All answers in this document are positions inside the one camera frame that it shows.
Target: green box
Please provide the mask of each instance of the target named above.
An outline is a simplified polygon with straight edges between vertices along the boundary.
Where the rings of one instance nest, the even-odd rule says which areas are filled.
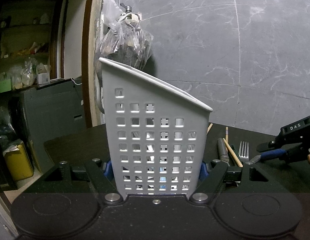
[[[0,93],[12,90],[11,79],[0,81]]]

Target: square hole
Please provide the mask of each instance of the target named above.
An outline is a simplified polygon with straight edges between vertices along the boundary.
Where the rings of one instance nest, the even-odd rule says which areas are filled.
[[[137,132],[137,131],[132,132],[132,139],[133,139],[133,140],[140,140],[140,139],[141,139],[140,133]]]
[[[131,177],[130,176],[124,176],[124,181],[130,181]]]
[[[168,152],[168,145],[167,145],[167,144],[162,144],[162,145],[160,146],[160,152],[161,152],[161,153]]]
[[[167,156],[161,156],[159,161],[160,163],[167,163]]]
[[[146,140],[154,140],[154,132],[146,132]]]
[[[184,127],[184,119],[176,118],[175,119],[175,127]]]
[[[171,172],[172,173],[179,173],[179,167],[172,167]]]
[[[147,152],[154,152],[154,145],[153,144],[147,144],[146,145],[146,151]]]
[[[169,127],[169,124],[168,124],[168,118],[162,118],[160,120],[160,123],[161,123],[161,127]]]
[[[147,113],[154,113],[155,112],[154,104],[146,104],[146,112]]]
[[[132,118],[132,127],[139,127],[139,118],[137,117]]]
[[[167,173],[167,167],[159,167],[159,173]]]
[[[175,140],[181,141],[183,139],[183,132],[175,132]]]
[[[174,152],[175,153],[180,153],[181,152],[181,145],[180,144],[175,144],[174,145]]]
[[[146,118],[146,127],[154,127],[154,118]]]
[[[136,182],[142,182],[142,176],[135,176],[135,181]]]
[[[196,132],[188,132],[188,140],[190,141],[196,140]]]
[[[133,152],[140,152],[141,151],[141,146],[139,144],[133,144]]]
[[[128,166],[122,166],[122,171],[123,172],[129,172],[129,167]]]
[[[121,155],[121,156],[120,156],[120,160],[121,160],[121,162],[123,162],[123,163],[127,163],[127,162],[128,162],[128,156],[127,156],[127,155]]]
[[[116,98],[123,98],[124,97],[124,90],[122,88],[115,88],[115,97]]]
[[[120,140],[126,140],[126,132],[125,132],[125,131],[119,131],[119,132],[117,133],[117,135],[118,135],[118,139],[120,139]]]
[[[173,163],[180,163],[180,156],[174,156]]]
[[[194,151],[195,151],[195,144],[188,144],[187,152],[194,152]]]
[[[183,182],[190,182],[190,176],[185,176],[183,178]]]
[[[154,167],[147,167],[147,173],[154,173]]]
[[[131,113],[139,113],[139,105],[137,103],[130,104]]]
[[[162,141],[167,141],[168,140],[168,132],[160,132],[160,139]]]
[[[185,173],[191,173],[192,167],[185,167]]]
[[[125,118],[124,117],[117,117],[116,123],[117,123],[117,126],[125,126]]]
[[[117,113],[124,113],[124,104],[122,103],[116,103],[116,112]]]
[[[141,163],[142,162],[141,157],[137,156],[137,155],[133,156],[133,160],[134,160],[134,163]]]
[[[127,152],[127,144],[126,143],[120,143],[119,144],[119,150],[121,152]]]
[[[146,157],[147,163],[154,163],[154,159],[155,159],[154,156],[147,156],[147,157]]]
[[[134,171],[135,171],[135,173],[142,173],[142,167],[135,166]]]
[[[194,156],[186,156],[186,163],[193,163]]]

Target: blue handle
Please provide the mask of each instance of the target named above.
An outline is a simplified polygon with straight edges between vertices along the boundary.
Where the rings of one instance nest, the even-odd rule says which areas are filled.
[[[284,149],[275,149],[275,150],[272,150],[272,151],[263,152],[260,155],[260,159],[262,161],[277,159],[280,156],[284,155],[285,153],[286,153],[286,150],[284,150]]]

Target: basket rim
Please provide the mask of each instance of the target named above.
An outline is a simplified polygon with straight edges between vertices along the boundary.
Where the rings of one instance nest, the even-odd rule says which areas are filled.
[[[167,92],[170,92],[204,110],[206,110],[207,112],[212,112],[213,109],[204,104],[202,101],[198,100],[197,98],[193,97],[192,95],[190,95],[189,93],[165,82],[165,81],[162,81],[158,78],[155,78],[154,76],[152,75],[149,75],[143,71],[140,71],[136,68],[133,68],[131,66],[128,66],[126,64],[123,64],[123,63],[119,63],[119,62],[116,62],[114,60],[110,60],[110,59],[107,59],[107,58],[102,58],[100,57],[99,58],[99,61],[106,64],[106,66],[109,66],[109,67],[112,67],[112,68],[116,68],[116,69],[119,69],[121,71],[124,71],[132,76],[136,76],[142,80],[145,80],[149,83],[152,83],[153,85],[163,89],[163,90],[166,90]]]

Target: wooden stick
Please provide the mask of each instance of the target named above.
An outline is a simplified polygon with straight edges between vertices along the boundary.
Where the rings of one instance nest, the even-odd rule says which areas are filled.
[[[236,164],[238,167],[242,167],[242,163],[240,160],[237,158],[236,154],[234,153],[233,149],[229,146],[228,142],[226,142],[225,138],[223,138],[227,149],[229,150],[230,154],[232,155],[233,159],[235,160]]]
[[[228,126],[226,126],[226,136],[225,136],[226,142],[228,142]]]
[[[209,130],[211,129],[211,127],[213,126],[213,124],[211,123],[207,129],[207,133],[209,132]]]

